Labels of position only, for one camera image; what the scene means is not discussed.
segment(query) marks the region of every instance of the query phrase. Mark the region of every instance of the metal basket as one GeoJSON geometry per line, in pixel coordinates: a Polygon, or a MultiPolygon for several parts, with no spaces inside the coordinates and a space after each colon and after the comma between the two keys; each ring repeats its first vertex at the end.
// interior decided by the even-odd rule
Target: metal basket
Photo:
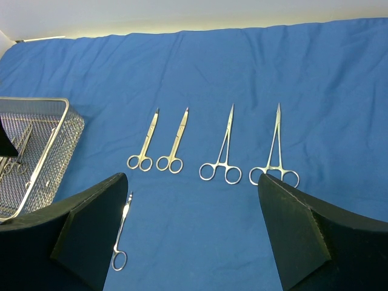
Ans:
{"type": "Polygon", "coordinates": [[[0,175],[2,222],[52,203],[84,129],[84,120],[67,99],[54,98],[0,97],[0,116],[14,145],[32,126],[20,160],[27,170],[0,175]]]}

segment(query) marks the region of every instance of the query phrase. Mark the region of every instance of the white wall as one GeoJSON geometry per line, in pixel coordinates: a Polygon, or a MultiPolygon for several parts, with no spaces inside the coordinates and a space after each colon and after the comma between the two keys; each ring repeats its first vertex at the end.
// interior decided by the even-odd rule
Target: white wall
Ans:
{"type": "Polygon", "coordinates": [[[10,39],[265,27],[388,16],[388,0],[2,0],[10,39]]]}
{"type": "Polygon", "coordinates": [[[8,37],[6,37],[3,32],[0,30],[0,58],[3,56],[6,50],[8,50],[13,44],[14,41],[11,41],[8,37]]]}

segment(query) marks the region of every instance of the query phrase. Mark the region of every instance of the scissors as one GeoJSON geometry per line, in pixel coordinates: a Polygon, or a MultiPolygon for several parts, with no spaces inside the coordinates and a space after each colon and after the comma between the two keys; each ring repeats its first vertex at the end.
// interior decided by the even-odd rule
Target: scissors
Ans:
{"type": "Polygon", "coordinates": [[[255,167],[253,168],[250,172],[249,172],[249,180],[250,182],[257,186],[258,183],[255,183],[253,182],[252,180],[252,173],[255,171],[255,170],[260,170],[262,171],[264,174],[267,173],[268,170],[279,170],[280,173],[281,173],[281,180],[283,181],[283,178],[284,178],[284,175],[287,174],[287,173],[293,173],[296,178],[298,179],[298,181],[296,182],[296,185],[294,186],[295,188],[298,187],[299,185],[299,175],[298,173],[296,173],[296,171],[291,171],[291,170],[284,170],[283,169],[283,163],[282,163],[282,160],[281,160],[281,145],[280,145],[280,123],[281,123],[281,111],[280,111],[280,103],[278,104],[278,109],[276,111],[276,122],[275,122],[275,131],[273,133],[273,138],[272,138],[272,145],[271,145],[271,150],[269,152],[269,157],[268,157],[268,161],[267,161],[267,165],[265,168],[262,168],[262,167],[255,167]],[[276,138],[276,133],[278,134],[278,147],[279,147],[279,165],[278,166],[271,166],[270,163],[271,163],[271,158],[272,158],[272,151],[273,151],[273,146],[275,144],[275,138],[276,138]]]}
{"type": "Polygon", "coordinates": [[[146,171],[149,171],[151,169],[151,167],[152,167],[152,159],[149,158],[148,156],[146,156],[146,153],[147,153],[147,150],[148,150],[148,146],[150,145],[153,132],[154,132],[155,127],[156,127],[156,122],[158,121],[158,116],[159,116],[159,109],[156,109],[156,112],[153,115],[153,118],[152,118],[152,121],[151,121],[151,125],[150,125],[150,128],[148,129],[148,133],[147,133],[147,136],[146,136],[146,139],[144,141],[143,148],[141,149],[140,154],[139,155],[133,155],[133,156],[130,156],[128,158],[127,165],[128,165],[128,168],[130,168],[131,170],[139,167],[140,170],[142,170],[143,172],[146,172],[146,171]],[[131,166],[129,164],[129,162],[130,162],[131,159],[135,159],[135,158],[138,159],[138,162],[136,163],[136,165],[131,166]],[[142,167],[142,163],[145,160],[148,160],[148,159],[150,160],[150,165],[145,169],[145,168],[142,167]]]}
{"type": "Polygon", "coordinates": [[[234,185],[234,184],[237,184],[239,183],[239,181],[241,180],[241,176],[243,175],[241,173],[241,170],[238,168],[238,167],[235,167],[235,166],[230,166],[228,165],[228,159],[229,159],[229,144],[230,144],[230,131],[232,129],[232,122],[233,122],[233,110],[235,108],[235,105],[233,104],[232,105],[232,109],[230,110],[230,114],[229,114],[229,119],[228,119],[228,125],[226,127],[226,132],[225,132],[225,137],[224,137],[224,142],[222,143],[222,146],[221,146],[221,150],[219,151],[219,155],[218,155],[218,159],[217,159],[217,162],[215,164],[211,164],[209,162],[206,162],[205,164],[203,164],[200,168],[199,168],[199,176],[201,177],[202,180],[205,180],[205,181],[209,181],[211,179],[213,179],[214,175],[216,174],[216,169],[217,167],[225,167],[225,181],[226,183],[230,184],[230,185],[234,185]],[[226,146],[226,157],[225,157],[225,162],[220,162],[219,160],[221,159],[221,155],[222,155],[222,151],[224,150],[224,146],[225,146],[225,142],[227,141],[227,146],[226,146]],[[211,166],[213,168],[213,174],[211,175],[211,177],[209,178],[205,178],[202,176],[202,169],[205,167],[205,166],[211,166]],[[235,182],[230,182],[227,178],[227,174],[228,172],[231,170],[231,169],[237,169],[237,171],[239,172],[239,178],[237,181],[235,182]]]}
{"type": "Polygon", "coordinates": [[[32,124],[30,124],[23,132],[20,141],[18,142],[18,145],[16,148],[18,149],[21,146],[20,152],[18,157],[15,159],[15,161],[10,161],[5,164],[3,168],[3,174],[8,175],[12,172],[14,166],[16,166],[16,174],[23,175],[27,171],[27,166],[21,163],[21,159],[23,157],[23,154],[27,148],[28,141],[31,137],[32,132],[32,124]]]}
{"type": "Polygon", "coordinates": [[[182,138],[184,129],[186,127],[187,117],[188,116],[189,116],[189,108],[186,108],[186,111],[183,114],[181,125],[179,126],[178,132],[176,133],[176,137],[175,137],[175,140],[174,140],[174,144],[172,145],[172,149],[171,149],[170,155],[169,156],[161,156],[157,160],[157,162],[156,162],[156,168],[158,168],[159,171],[164,171],[164,170],[167,170],[167,168],[168,168],[171,173],[177,174],[177,173],[179,173],[182,170],[182,168],[183,168],[183,161],[181,159],[179,159],[179,158],[176,158],[175,155],[176,155],[176,151],[178,150],[179,143],[181,142],[181,138],[182,138]],[[159,162],[162,159],[166,159],[167,160],[167,165],[164,168],[160,168],[160,166],[159,166],[159,162]],[[175,161],[179,161],[179,163],[181,164],[180,168],[177,171],[174,171],[172,169],[172,164],[175,161]]]}
{"type": "Polygon", "coordinates": [[[115,253],[113,255],[113,260],[112,260],[112,267],[115,271],[121,271],[125,265],[127,264],[127,254],[125,252],[123,252],[122,250],[118,250],[117,249],[117,246],[119,244],[119,240],[120,240],[120,236],[121,236],[121,232],[122,232],[122,227],[125,223],[125,219],[127,218],[127,214],[129,212],[129,208],[131,207],[131,202],[132,202],[132,196],[133,196],[133,192],[131,192],[129,194],[129,198],[128,198],[128,202],[125,204],[124,206],[124,210],[122,211],[122,217],[121,217],[121,222],[120,222],[120,229],[119,229],[119,233],[117,234],[117,238],[116,238],[116,243],[115,245],[113,246],[113,252],[115,253]],[[116,267],[116,264],[115,264],[115,261],[116,261],[116,258],[117,256],[122,253],[124,255],[124,264],[120,267],[120,268],[117,268],[116,267]]]}

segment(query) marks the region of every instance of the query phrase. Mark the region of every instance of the stainless steel instrument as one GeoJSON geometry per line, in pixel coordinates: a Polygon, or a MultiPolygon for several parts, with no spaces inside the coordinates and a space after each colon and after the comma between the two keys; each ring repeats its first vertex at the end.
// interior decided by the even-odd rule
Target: stainless steel instrument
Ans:
{"type": "Polygon", "coordinates": [[[183,118],[182,118],[181,124],[179,125],[178,132],[176,133],[176,137],[175,137],[175,140],[174,140],[174,144],[172,145],[172,149],[171,149],[170,155],[169,156],[161,156],[157,160],[157,162],[156,162],[156,168],[159,171],[165,171],[165,170],[169,169],[171,173],[177,174],[177,173],[179,173],[182,170],[182,168],[183,168],[183,161],[181,159],[179,159],[179,158],[176,158],[175,155],[176,155],[176,152],[178,151],[179,143],[181,142],[182,135],[183,135],[184,129],[186,127],[186,123],[187,123],[187,118],[188,117],[189,117],[189,108],[186,108],[186,111],[183,114],[183,118]],[[160,161],[162,161],[163,159],[167,160],[167,165],[164,168],[159,166],[160,161]],[[179,169],[176,170],[176,171],[174,171],[172,169],[172,164],[175,161],[178,161],[180,163],[180,165],[181,165],[179,167],[179,169]]]}
{"type": "Polygon", "coordinates": [[[141,149],[140,154],[133,155],[133,156],[130,156],[128,158],[127,166],[131,170],[139,167],[140,170],[142,170],[143,172],[146,172],[146,171],[149,171],[151,169],[151,167],[152,167],[152,159],[149,158],[148,156],[146,156],[146,154],[147,154],[148,146],[150,145],[150,142],[151,142],[151,139],[152,139],[153,132],[154,132],[155,127],[156,127],[156,123],[158,122],[158,116],[159,116],[159,109],[156,109],[156,112],[153,115],[152,122],[151,122],[150,128],[148,129],[148,133],[147,133],[147,136],[146,136],[146,139],[144,141],[143,148],[141,149]],[[134,166],[130,165],[130,161],[132,159],[137,159],[138,160],[138,162],[134,166]],[[147,168],[143,168],[142,164],[146,160],[150,161],[150,165],[147,168]]]}
{"type": "Polygon", "coordinates": [[[11,141],[15,139],[15,146],[25,130],[32,127],[28,144],[23,146],[27,142],[24,135],[17,147],[19,158],[0,162],[1,167],[3,161],[16,161],[8,174],[0,175],[1,223],[52,203],[81,136],[84,120],[63,98],[0,97],[0,117],[7,136],[11,141]]]}
{"type": "Polygon", "coordinates": [[[213,179],[213,177],[216,175],[216,169],[218,167],[225,167],[225,181],[226,183],[230,184],[230,185],[234,185],[234,184],[237,184],[240,182],[241,180],[241,177],[242,177],[242,172],[241,170],[238,168],[238,167],[235,167],[235,166],[230,166],[228,165],[228,159],[229,159],[229,144],[230,144],[230,132],[232,131],[232,122],[233,122],[233,110],[235,108],[235,105],[233,104],[232,105],[232,109],[230,110],[230,114],[229,114],[229,119],[228,119],[228,125],[226,127],[226,132],[225,132],[225,137],[224,137],[224,142],[222,143],[222,146],[221,146],[221,150],[219,151],[219,155],[218,155],[218,159],[217,159],[217,162],[214,163],[214,164],[211,164],[209,162],[206,162],[205,164],[203,164],[200,168],[199,168],[199,176],[201,177],[202,180],[205,180],[205,181],[209,181],[211,179],[213,179]],[[226,157],[225,157],[225,162],[220,162],[219,160],[221,159],[221,155],[222,155],[222,151],[224,150],[224,146],[225,146],[225,142],[227,142],[227,145],[226,145],[226,157]],[[213,168],[213,174],[211,175],[211,177],[209,178],[205,178],[203,177],[202,175],[202,169],[206,166],[210,166],[211,168],[213,168]],[[235,182],[231,182],[228,180],[228,177],[227,177],[227,174],[230,170],[232,169],[236,169],[238,172],[239,172],[239,178],[237,179],[237,181],[235,182]]]}
{"type": "Polygon", "coordinates": [[[285,174],[293,173],[296,176],[296,178],[297,178],[297,182],[296,182],[296,185],[294,187],[297,188],[298,185],[299,185],[299,175],[298,175],[298,173],[296,173],[296,171],[284,170],[283,169],[283,162],[282,162],[282,159],[281,159],[280,125],[281,125],[281,111],[280,111],[280,103],[279,103],[278,104],[278,109],[276,111],[275,131],[273,132],[272,145],[271,145],[271,149],[270,149],[270,152],[269,152],[269,157],[268,157],[267,165],[264,168],[263,167],[255,167],[255,168],[253,168],[249,172],[249,181],[253,185],[255,185],[255,186],[258,185],[258,183],[254,182],[253,179],[252,179],[252,173],[255,170],[260,170],[264,174],[266,174],[268,172],[268,170],[278,170],[281,173],[281,180],[282,181],[283,181],[283,178],[284,178],[285,174]],[[278,166],[271,166],[270,163],[271,163],[271,159],[272,159],[273,146],[275,145],[276,134],[278,136],[279,165],[278,166]]]}
{"type": "Polygon", "coordinates": [[[116,238],[116,243],[115,245],[113,246],[113,259],[112,259],[112,268],[115,270],[115,271],[121,271],[125,265],[127,264],[127,253],[123,252],[122,250],[118,250],[118,245],[119,245],[119,241],[120,241],[120,236],[121,236],[121,232],[122,232],[122,228],[124,226],[124,223],[125,223],[125,219],[127,218],[127,215],[128,215],[128,212],[129,212],[129,209],[131,207],[131,203],[132,203],[132,196],[133,196],[133,192],[131,192],[129,194],[129,198],[128,198],[128,201],[127,203],[125,204],[124,206],[124,209],[122,211],[122,218],[121,218],[121,222],[120,222],[120,228],[119,228],[119,232],[117,234],[117,238],[116,238]],[[116,258],[119,254],[123,254],[124,255],[124,263],[121,267],[116,267],[116,258]]]}

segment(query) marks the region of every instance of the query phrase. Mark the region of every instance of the black object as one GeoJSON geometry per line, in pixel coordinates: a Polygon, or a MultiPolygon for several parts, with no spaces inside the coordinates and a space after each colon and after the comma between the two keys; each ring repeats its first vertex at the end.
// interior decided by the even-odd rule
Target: black object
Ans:
{"type": "Polygon", "coordinates": [[[128,192],[116,174],[0,225],[0,290],[102,290],[128,192]]]}
{"type": "Polygon", "coordinates": [[[259,199],[284,290],[387,290],[388,223],[261,175],[259,199]]]}
{"type": "Polygon", "coordinates": [[[6,157],[16,157],[18,156],[18,151],[13,146],[12,142],[9,140],[5,130],[2,126],[1,117],[0,117],[0,156],[6,157]]]}

